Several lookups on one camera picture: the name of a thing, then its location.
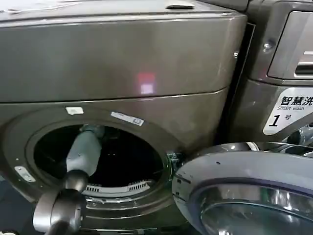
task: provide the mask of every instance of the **gray metal surface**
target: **gray metal surface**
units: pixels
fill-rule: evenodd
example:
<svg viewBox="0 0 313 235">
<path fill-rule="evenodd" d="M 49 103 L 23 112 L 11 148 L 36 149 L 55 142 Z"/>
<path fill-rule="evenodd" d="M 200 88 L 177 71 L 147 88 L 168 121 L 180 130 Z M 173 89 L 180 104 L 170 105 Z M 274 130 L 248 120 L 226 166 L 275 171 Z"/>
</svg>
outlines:
<svg viewBox="0 0 313 235">
<path fill-rule="evenodd" d="M 58 195 L 57 188 L 50 189 L 38 200 L 33 216 L 33 225 L 37 231 L 46 232 L 50 229 L 52 210 Z"/>
<path fill-rule="evenodd" d="M 98 2 L 110 1 L 90 4 L 99 9 Z M 135 11 L 128 15 L 117 8 L 115 16 L 124 19 L 106 18 L 104 11 L 93 23 L 67 17 L 61 24 L 1 28 L 0 102 L 195 94 L 228 86 L 246 16 L 199 3 L 203 14 L 182 11 L 172 20 L 154 20 L 173 16 L 154 12 L 156 2 L 145 19 L 140 13 L 130 21 Z M 165 1 L 159 4 L 165 8 Z"/>
<path fill-rule="evenodd" d="M 32 10 L 32 11 L 24 11 L 22 14 L 10 14 L 9 12 L 1 12 L 0 14 L 0 22 L 18 22 L 22 21 L 23 24 L 27 24 L 33 19 L 62 19 L 69 20 L 69 18 L 78 18 L 77 16 L 81 16 L 84 21 L 88 19 L 85 16 L 108 16 L 108 15 L 127 15 L 128 17 L 132 14 L 135 15 L 135 19 L 140 19 L 142 16 L 146 16 L 149 19 L 155 17 L 155 15 L 163 15 L 161 17 L 165 17 L 167 14 L 185 14 L 185 13 L 221 13 L 221 12 L 235 12 L 230 9 L 226 9 L 223 7 L 205 4 L 195 0 L 184 0 L 183 3 L 191 4 L 193 8 L 188 9 L 168 9 L 167 7 L 175 1 L 166 1 L 166 0 L 131 0 L 131 1 L 123 1 L 123 0 L 89 0 L 79 1 L 73 0 L 66 7 L 61 7 L 57 9 L 51 10 Z"/>
<path fill-rule="evenodd" d="M 167 159 L 167 152 L 179 149 L 190 153 L 212 143 L 226 93 L 227 90 L 222 90 L 207 94 L 124 100 L 2 104 L 1 125 L 10 124 L 3 133 L 6 140 L 2 142 L 5 151 L 0 166 L 5 169 L 6 178 L 26 198 L 34 201 L 47 187 L 59 184 L 37 168 L 33 157 L 34 147 L 43 135 L 62 126 L 89 123 L 125 130 L 147 141 L 163 159 Z M 84 113 L 69 115 L 66 107 L 82 107 Z M 112 117 L 112 111 L 140 118 L 144 124 L 137 126 Z M 34 174 L 36 182 L 29 184 L 19 181 L 14 170 L 10 170 L 16 164 L 26 166 Z M 164 171 L 161 183 L 149 193 L 137 195 L 130 202 L 119 202 L 118 208 L 122 209 L 123 204 L 131 210 L 115 210 L 116 203 L 89 202 L 83 228 L 129 230 L 183 224 L 185 220 L 173 204 L 170 184 L 167 184 L 169 176 L 170 172 Z M 171 219 L 164 214 L 171 214 Z"/>
<path fill-rule="evenodd" d="M 222 7 L 231 8 L 237 11 L 245 11 L 249 0 L 201 0 L 209 4 L 215 4 Z"/>
<path fill-rule="evenodd" d="M 313 114 L 301 118 L 272 136 L 263 134 L 265 123 L 279 94 L 288 88 L 290 87 L 259 83 L 249 79 L 243 82 L 230 116 L 228 141 L 282 141 L 311 123 Z"/>
<path fill-rule="evenodd" d="M 89 175 L 82 170 L 71 170 L 66 174 L 64 187 L 83 192 L 88 184 Z"/>
<path fill-rule="evenodd" d="M 85 197 L 74 189 L 49 189 L 39 199 L 34 216 L 34 228 L 48 235 L 63 230 L 74 233 L 81 228 L 85 216 Z"/>
<path fill-rule="evenodd" d="M 312 27 L 313 13 L 298 11 L 290 13 L 268 71 L 269 76 L 281 79 L 313 79 L 313 74 L 295 74 L 301 59 L 304 59 L 305 51 L 313 51 Z M 311 60 L 308 59 L 306 63 L 309 61 L 313 63 L 313 57 Z"/>
<path fill-rule="evenodd" d="M 308 79 L 281 79 L 269 77 L 268 69 L 279 45 L 286 21 L 292 11 L 313 11 L 311 1 L 280 1 L 252 0 L 247 9 L 251 22 L 256 24 L 251 41 L 244 76 L 277 85 L 312 85 Z M 264 45 L 270 44 L 270 50 L 264 50 Z"/>
<path fill-rule="evenodd" d="M 306 218 L 312 215 L 313 199 L 306 196 L 237 184 L 220 184 L 205 193 L 201 221 L 207 234 L 307 234 L 313 228 L 312 220 Z"/>
<path fill-rule="evenodd" d="M 249 144 L 236 143 L 225 144 L 225 146 L 226 148 L 221 146 L 220 151 L 223 152 L 215 149 L 211 153 L 208 149 L 206 154 L 195 158 L 178 170 L 173 179 L 172 191 L 175 202 L 182 214 L 199 232 L 203 235 L 215 234 L 217 229 L 223 228 L 219 227 L 221 223 L 212 223 L 212 221 L 209 223 L 205 213 L 225 203 L 247 203 L 270 207 L 287 214 L 295 213 L 313 219 L 310 207 L 306 206 L 312 199 L 301 195 L 310 194 L 313 190 L 310 184 L 313 175 L 309 170 L 313 159 L 305 156 L 308 152 L 312 152 L 313 148 L 301 147 L 304 150 L 301 152 L 295 145 L 256 143 L 255 146 L 260 150 L 266 149 L 267 152 L 251 149 L 248 152 L 236 152 L 241 150 L 242 146 L 246 151 Z M 288 152 L 286 149 L 291 147 L 297 149 L 297 155 L 286 154 Z M 217 221 L 221 221 L 220 218 L 218 219 L 218 213 L 215 215 Z M 262 216 L 256 221 L 245 221 L 246 224 L 254 222 L 264 226 Z M 244 230 L 246 224 L 241 227 L 240 224 L 228 223 L 228 226 L 229 229 L 241 227 L 240 233 L 235 230 L 234 234 L 246 234 L 247 230 Z M 255 226 L 257 234 L 260 232 L 258 229 L 258 226 Z"/>
<path fill-rule="evenodd" d="M 71 235 L 74 231 L 66 222 L 57 222 L 51 226 L 51 229 L 45 235 Z"/>
</svg>

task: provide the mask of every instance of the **door glass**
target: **door glass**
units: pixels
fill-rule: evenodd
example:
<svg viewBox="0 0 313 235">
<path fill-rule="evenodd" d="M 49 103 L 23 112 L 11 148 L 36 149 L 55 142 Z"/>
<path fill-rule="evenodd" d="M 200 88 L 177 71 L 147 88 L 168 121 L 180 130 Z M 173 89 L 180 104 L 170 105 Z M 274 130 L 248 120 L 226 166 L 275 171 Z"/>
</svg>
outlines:
<svg viewBox="0 0 313 235">
<path fill-rule="evenodd" d="M 309 235 L 313 223 L 286 211 L 252 204 L 219 204 L 202 212 L 212 235 Z"/>
</svg>

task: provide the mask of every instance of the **sticker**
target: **sticker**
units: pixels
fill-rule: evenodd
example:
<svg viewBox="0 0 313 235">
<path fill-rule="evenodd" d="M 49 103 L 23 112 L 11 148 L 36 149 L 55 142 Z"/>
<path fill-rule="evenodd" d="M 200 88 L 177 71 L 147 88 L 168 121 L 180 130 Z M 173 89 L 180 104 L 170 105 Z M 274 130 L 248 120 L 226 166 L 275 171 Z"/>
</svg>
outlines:
<svg viewBox="0 0 313 235">
<path fill-rule="evenodd" d="M 274 135 L 299 119 L 313 113 L 313 88 L 288 88 L 278 97 L 263 133 Z"/>
<path fill-rule="evenodd" d="M 31 174 L 28 173 L 28 170 L 24 166 L 16 166 L 14 167 L 16 172 L 26 181 L 28 182 L 35 182 L 35 178 L 32 177 Z"/>
<path fill-rule="evenodd" d="M 111 116 L 118 118 L 118 119 L 121 119 L 121 120 L 124 120 L 124 121 L 127 121 L 127 122 L 130 122 L 130 123 L 137 125 L 137 126 L 142 126 L 142 124 L 144 123 L 144 120 L 142 120 L 140 118 L 127 116 L 127 115 L 121 114 L 121 113 L 112 112 Z"/>
<path fill-rule="evenodd" d="M 69 115 L 75 115 L 75 114 L 83 114 L 84 110 L 82 107 L 66 107 L 67 113 Z"/>
</svg>

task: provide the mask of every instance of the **washing machine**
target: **washing machine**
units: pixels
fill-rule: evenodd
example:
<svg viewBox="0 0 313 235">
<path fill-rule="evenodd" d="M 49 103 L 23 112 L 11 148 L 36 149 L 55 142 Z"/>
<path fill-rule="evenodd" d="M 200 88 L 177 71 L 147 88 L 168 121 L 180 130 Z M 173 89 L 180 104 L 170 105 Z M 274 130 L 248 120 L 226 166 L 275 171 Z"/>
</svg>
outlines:
<svg viewBox="0 0 313 235">
<path fill-rule="evenodd" d="M 0 174 L 30 202 L 104 128 L 82 230 L 186 224 L 172 178 L 213 144 L 246 15 L 198 1 L 41 2 L 0 12 Z"/>
<path fill-rule="evenodd" d="M 253 33 L 224 141 L 312 144 L 312 1 L 251 1 Z"/>
</svg>

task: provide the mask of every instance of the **circular door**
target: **circular door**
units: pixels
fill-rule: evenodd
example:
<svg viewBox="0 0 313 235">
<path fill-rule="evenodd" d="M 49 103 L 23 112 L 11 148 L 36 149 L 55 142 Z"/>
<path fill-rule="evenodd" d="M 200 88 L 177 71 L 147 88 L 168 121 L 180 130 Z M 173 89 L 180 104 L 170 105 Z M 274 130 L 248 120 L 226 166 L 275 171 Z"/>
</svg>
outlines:
<svg viewBox="0 0 313 235">
<path fill-rule="evenodd" d="M 312 152 L 281 143 L 214 146 L 177 171 L 175 203 L 203 235 L 310 234 Z"/>
</svg>

